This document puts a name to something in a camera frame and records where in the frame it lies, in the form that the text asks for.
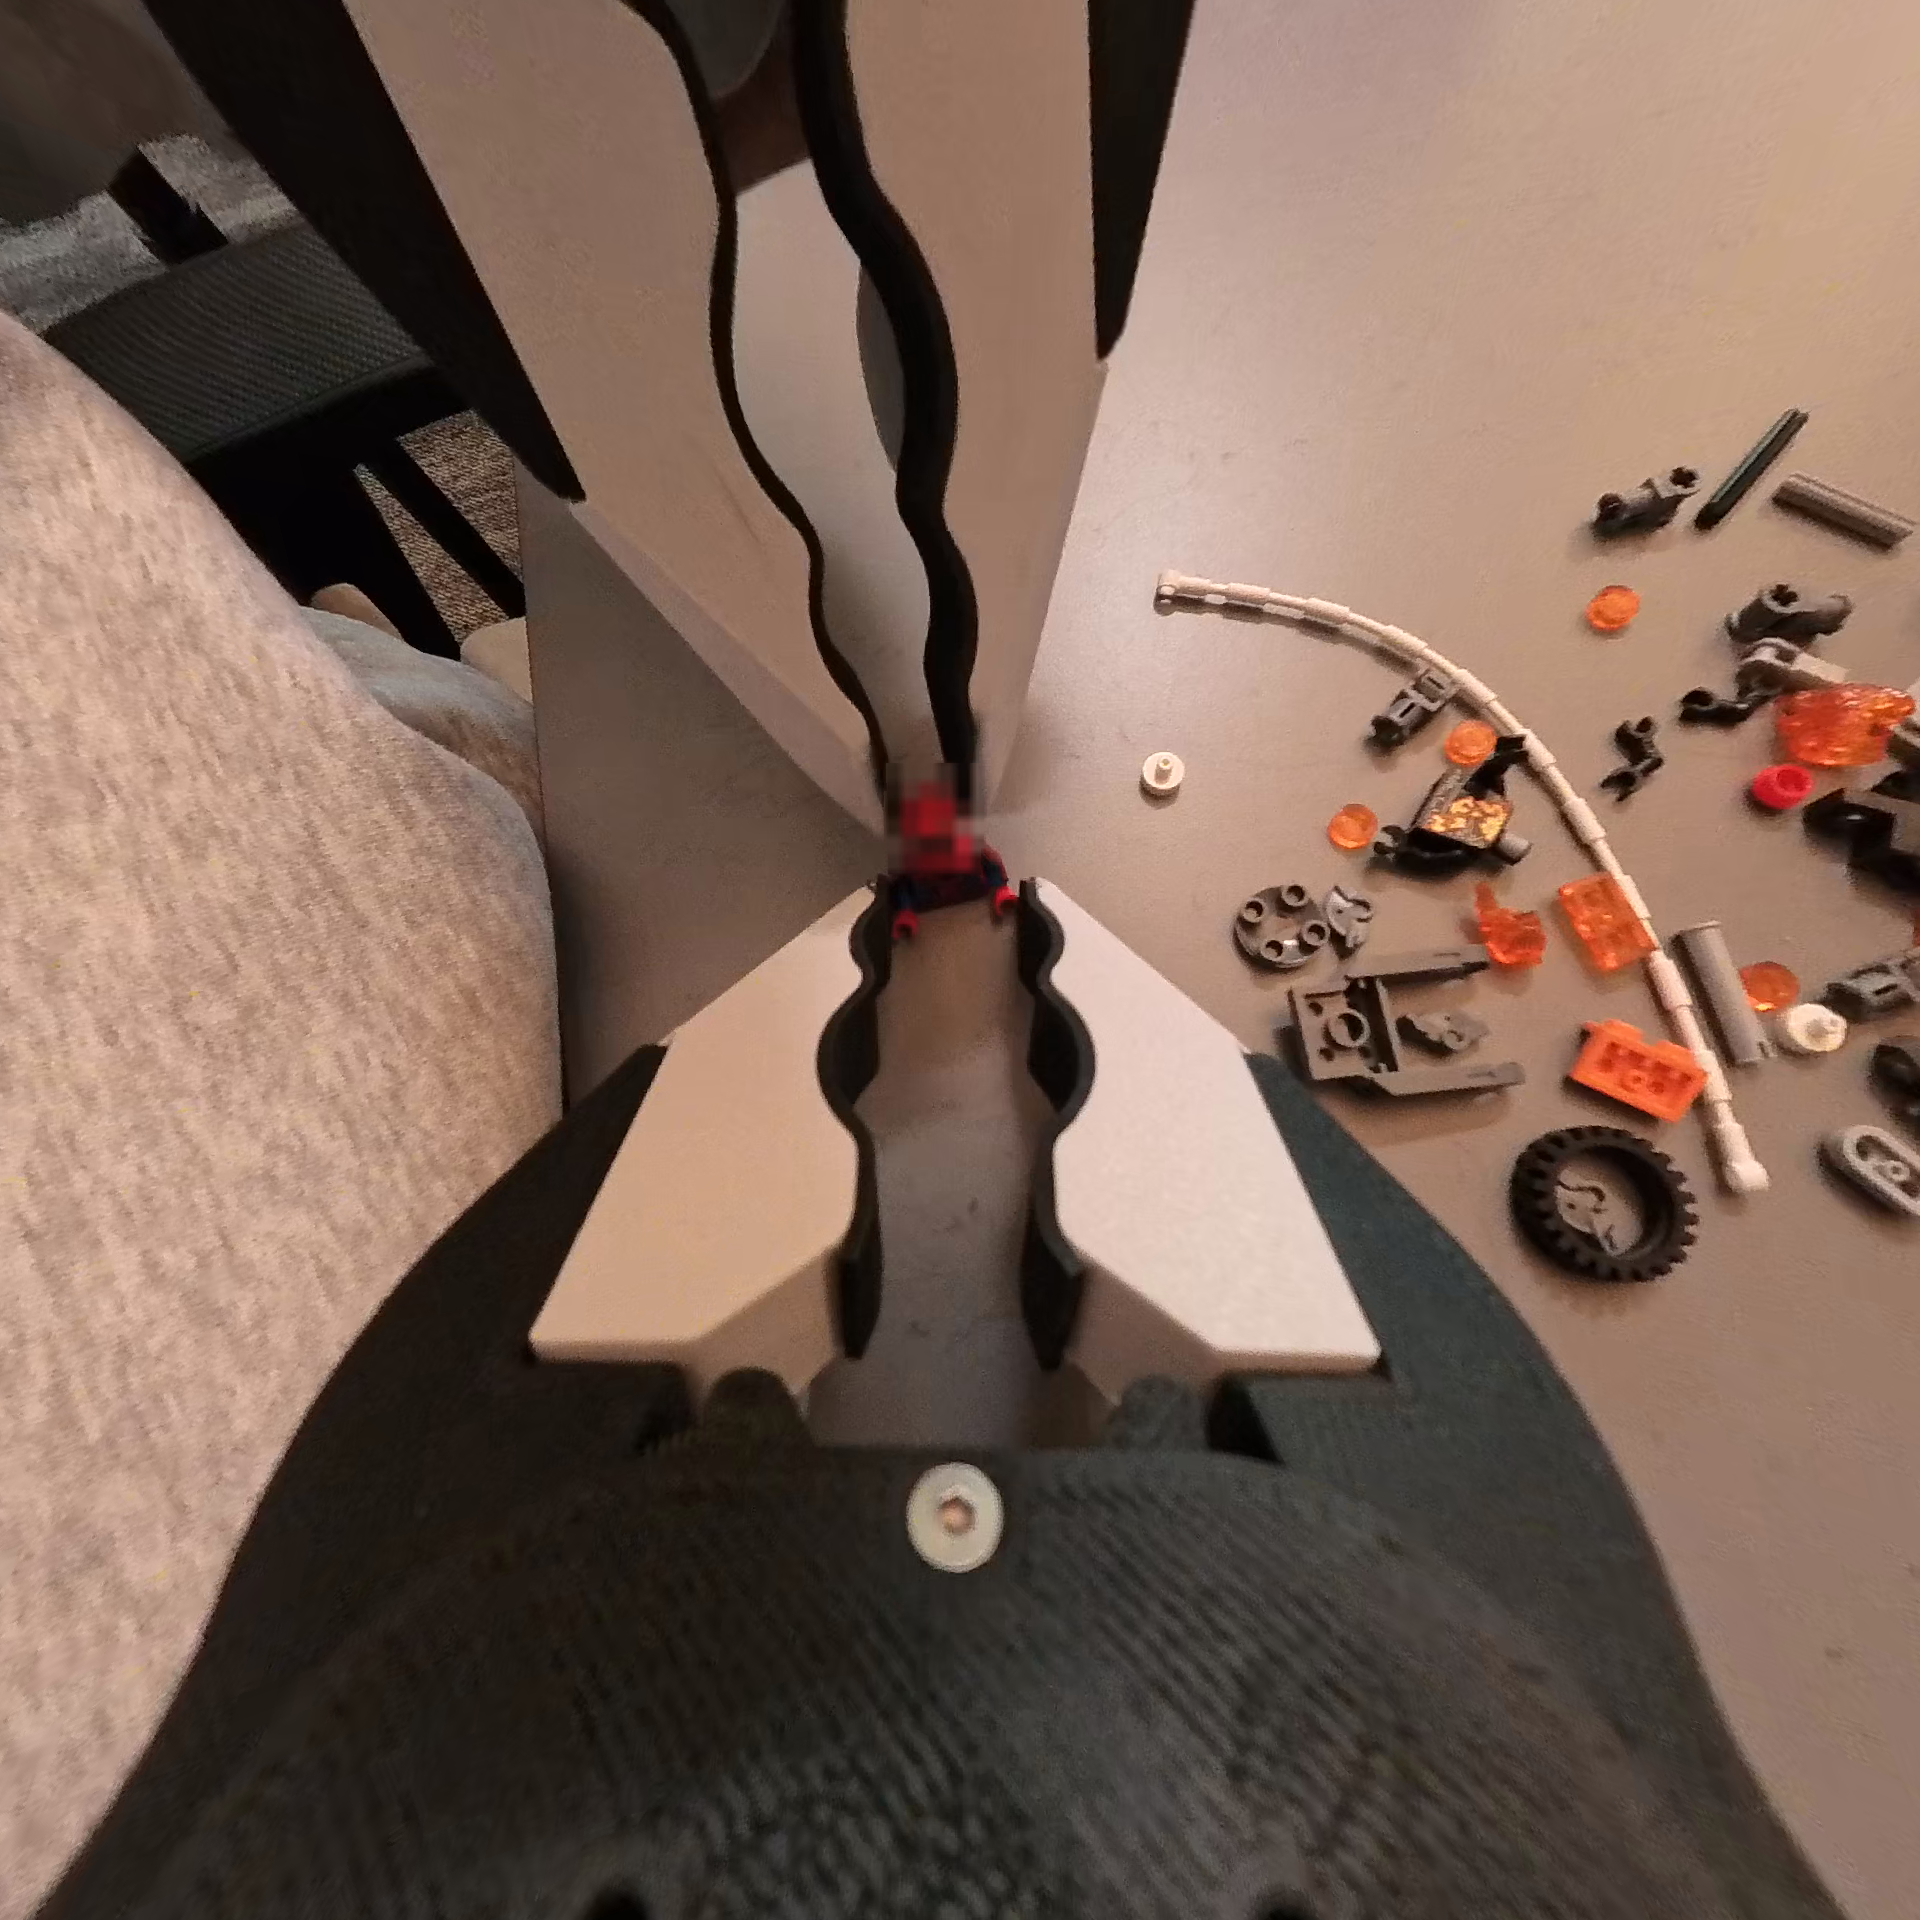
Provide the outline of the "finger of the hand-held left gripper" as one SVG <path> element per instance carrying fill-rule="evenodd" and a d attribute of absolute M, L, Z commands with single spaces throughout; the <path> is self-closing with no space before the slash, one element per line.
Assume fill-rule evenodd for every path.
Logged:
<path fill-rule="evenodd" d="M 794 6 L 807 151 L 898 364 L 911 646 L 939 758 L 992 803 L 1098 418 L 1091 11 Z"/>
<path fill-rule="evenodd" d="M 741 409 L 737 194 L 669 6 L 347 14 L 567 458 L 579 523 L 796 767 L 880 820 L 824 545 Z"/>

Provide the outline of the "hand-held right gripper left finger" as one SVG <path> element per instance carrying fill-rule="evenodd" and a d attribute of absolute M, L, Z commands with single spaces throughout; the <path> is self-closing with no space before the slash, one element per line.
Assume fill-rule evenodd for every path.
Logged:
<path fill-rule="evenodd" d="M 741 1370 L 804 1395 L 880 1319 L 874 1137 L 893 920 L 857 887 L 687 1019 L 532 1324 L 554 1363 Z"/>

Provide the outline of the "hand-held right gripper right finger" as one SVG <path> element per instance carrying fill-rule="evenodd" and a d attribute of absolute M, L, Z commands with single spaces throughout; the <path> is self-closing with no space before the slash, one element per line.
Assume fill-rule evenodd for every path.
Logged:
<path fill-rule="evenodd" d="M 1041 1367 L 1105 1402 L 1372 1375 L 1379 1336 L 1234 1033 L 1051 881 L 1019 884 L 1017 969 L 1047 1103 L 1019 1268 Z"/>

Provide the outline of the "red lego minifigure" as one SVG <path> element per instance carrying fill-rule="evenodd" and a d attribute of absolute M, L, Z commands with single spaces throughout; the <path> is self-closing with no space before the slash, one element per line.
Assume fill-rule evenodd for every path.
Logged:
<path fill-rule="evenodd" d="M 968 851 L 891 871 L 885 879 L 885 899 L 891 939 L 900 945 L 916 937 L 925 914 L 946 907 L 986 903 L 1001 921 L 1017 906 L 1017 887 L 992 844 L 977 839 L 968 844 Z"/>

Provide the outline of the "light grey oval lego link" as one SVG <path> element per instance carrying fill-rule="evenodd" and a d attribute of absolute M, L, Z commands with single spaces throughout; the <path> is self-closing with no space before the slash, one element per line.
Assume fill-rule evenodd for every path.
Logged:
<path fill-rule="evenodd" d="M 1817 1152 L 1879 1209 L 1917 1219 L 1917 1152 L 1906 1142 L 1874 1123 L 1851 1123 L 1824 1135 Z"/>

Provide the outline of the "dark grey round lego plate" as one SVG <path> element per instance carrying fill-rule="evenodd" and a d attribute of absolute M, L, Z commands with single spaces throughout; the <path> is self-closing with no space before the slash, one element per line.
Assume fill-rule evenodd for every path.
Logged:
<path fill-rule="evenodd" d="M 1328 948 L 1332 928 L 1321 897 L 1299 882 L 1283 882 L 1241 902 L 1232 937 L 1248 964 L 1291 974 Z"/>

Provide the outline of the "black lego tyre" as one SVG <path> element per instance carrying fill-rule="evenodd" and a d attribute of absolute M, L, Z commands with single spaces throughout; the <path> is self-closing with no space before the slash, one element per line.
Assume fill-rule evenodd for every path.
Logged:
<path fill-rule="evenodd" d="M 1564 1209 L 1570 1172 L 1594 1164 L 1627 1191 L 1640 1233 L 1612 1243 Z M 1521 1235 L 1572 1280 L 1647 1284 L 1667 1279 L 1696 1247 L 1696 1199 L 1682 1170 L 1650 1142 L 1613 1124 L 1575 1124 L 1523 1146 L 1506 1184 Z"/>

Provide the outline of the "black orange-printed lego torso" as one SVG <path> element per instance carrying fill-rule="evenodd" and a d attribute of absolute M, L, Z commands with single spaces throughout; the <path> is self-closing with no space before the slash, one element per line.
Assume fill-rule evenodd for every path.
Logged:
<path fill-rule="evenodd" d="M 1440 776 L 1404 825 L 1380 828 L 1370 857 L 1394 873 L 1429 879 L 1519 866 L 1531 841 L 1513 828 L 1505 785 L 1524 758 L 1524 735 L 1497 737 L 1474 768 Z"/>

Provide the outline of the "transparent orange lego plate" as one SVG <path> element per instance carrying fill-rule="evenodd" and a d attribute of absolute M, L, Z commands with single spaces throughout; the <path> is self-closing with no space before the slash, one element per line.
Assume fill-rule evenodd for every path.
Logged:
<path fill-rule="evenodd" d="M 1659 947 L 1657 935 L 1612 873 L 1564 882 L 1556 903 L 1575 945 L 1595 974 L 1616 974 L 1647 963 Z"/>

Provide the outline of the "dark grey lego connector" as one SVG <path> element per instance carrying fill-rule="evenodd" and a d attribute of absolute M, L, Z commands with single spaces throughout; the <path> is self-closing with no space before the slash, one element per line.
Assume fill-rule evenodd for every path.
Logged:
<path fill-rule="evenodd" d="M 1595 502 L 1592 532 L 1602 542 L 1659 532 L 1693 498 L 1698 482 L 1693 467 L 1677 464 L 1627 492 L 1605 492 Z"/>
<path fill-rule="evenodd" d="M 1429 666 L 1412 675 L 1370 722 L 1376 753 L 1396 753 L 1445 713 L 1461 690 L 1458 675 Z"/>

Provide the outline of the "light grey lego cylinder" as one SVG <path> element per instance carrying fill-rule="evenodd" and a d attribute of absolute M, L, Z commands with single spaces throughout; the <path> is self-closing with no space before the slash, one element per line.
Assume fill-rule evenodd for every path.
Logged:
<path fill-rule="evenodd" d="M 1720 921 L 1681 928 L 1672 937 L 1709 1011 L 1724 1058 L 1733 1068 L 1759 1068 L 1772 1058 L 1761 1014 L 1754 1008 Z"/>

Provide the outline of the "black chunky lego piece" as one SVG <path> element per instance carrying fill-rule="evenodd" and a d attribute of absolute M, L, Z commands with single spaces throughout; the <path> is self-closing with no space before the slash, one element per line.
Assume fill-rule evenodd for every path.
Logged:
<path fill-rule="evenodd" d="M 1803 807 L 1815 838 L 1842 848 L 1848 866 L 1917 899 L 1917 768 L 1898 767 L 1873 783 L 1850 783 Z"/>

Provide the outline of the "black lego bar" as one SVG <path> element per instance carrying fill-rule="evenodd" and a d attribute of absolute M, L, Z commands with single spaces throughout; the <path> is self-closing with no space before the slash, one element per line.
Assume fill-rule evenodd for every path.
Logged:
<path fill-rule="evenodd" d="M 1693 529 L 1703 536 L 1720 529 L 1754 494 L 1772 467 L 1781 462 L 1809 422 L 1809 409 L 1793 407 L 1783 411 L 1716 482 L 1714 492 L 1705 497 L 1696 511 Z"/>

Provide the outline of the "transparent orange lego chunk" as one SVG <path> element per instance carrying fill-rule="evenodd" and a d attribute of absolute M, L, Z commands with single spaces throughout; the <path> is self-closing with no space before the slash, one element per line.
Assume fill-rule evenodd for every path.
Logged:
<path fill-rule="evenodd" d="M 1888 758 L 1892 737 L 1913 715 L 1909 690 L 1845 681 L 1785 695 L 1775 713 L 1775 739 L 1785 761 L 1861 770 Z"/>

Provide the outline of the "dark grey lego joint piece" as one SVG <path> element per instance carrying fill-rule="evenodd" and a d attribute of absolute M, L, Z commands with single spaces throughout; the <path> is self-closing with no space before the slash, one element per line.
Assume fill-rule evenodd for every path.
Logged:
<path fill-rule="evenodd" d="M 1724 630 L 1739 650 L 1769 641 L 1805 648 L 1835 636 L 1851 614 L 1855 599 L 1845 592 L 1809 598 L 1787 583 L 1775 583 L 1731 614 Z"/>

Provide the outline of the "dark grey lego axle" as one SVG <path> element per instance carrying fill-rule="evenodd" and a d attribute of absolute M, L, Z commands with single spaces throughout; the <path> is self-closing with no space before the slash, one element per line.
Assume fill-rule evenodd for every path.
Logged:
<path fill-rule="evenodd" d="M 1772 504 L 1842 537 L 1888 554 L 1915 532 L 1915 520 L 1805 472 L 1793 472 Z"/>

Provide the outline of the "black mesh chair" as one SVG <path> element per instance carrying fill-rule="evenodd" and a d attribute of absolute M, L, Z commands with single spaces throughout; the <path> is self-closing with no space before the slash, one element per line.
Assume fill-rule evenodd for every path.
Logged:
<path fill-rule="evenodd" d="M 407 454 L 466 411 L 444 371 L 312 224 L 231 240 L 135 151 L 111 179 L 162 274 L 49 330 L 208 494 L 279 587 L 305 604 L 352 585 L 429 656 L 459 646 L 376 502 L 369 470 L 493 607 L 520 574 Z"/>

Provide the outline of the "dark grey wedge plate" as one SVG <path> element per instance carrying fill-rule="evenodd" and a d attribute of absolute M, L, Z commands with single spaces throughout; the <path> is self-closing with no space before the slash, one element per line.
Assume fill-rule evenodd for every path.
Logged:
<path fill-rule="evenodd" d="M 1405 1066 L 1394 991 L 1458 982 L 1487 972 L 1481 947 L 1424 948 L 1380 956 L 1344 969 L 1336 983 L 1291 991 L 1295 1052 L 1303 1076 L 1320 1089 L 1362 1089 L 1380 1097 L 1463 1097 L 1521 1089 L 1521 1064 Z"/>

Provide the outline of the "dark grey cloth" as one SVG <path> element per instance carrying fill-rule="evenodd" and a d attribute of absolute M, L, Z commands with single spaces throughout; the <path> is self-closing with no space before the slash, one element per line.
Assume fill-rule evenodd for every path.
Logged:
<path fill-rule="evenodd" d="M 133 2 L 2 6 L 2 220 L 55 217 L 130 153 L 194 122 L 189 90 Z"/>

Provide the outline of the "grey knit fabric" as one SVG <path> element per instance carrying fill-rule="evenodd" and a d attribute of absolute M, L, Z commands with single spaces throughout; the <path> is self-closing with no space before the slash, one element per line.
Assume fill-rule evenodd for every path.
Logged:
<path fill-rule="evenodd" d="M 4 1915 L 154 1740 L 303 1417 L 562 1113 L 522 713 L 455 753 L 2 344 Z"/>

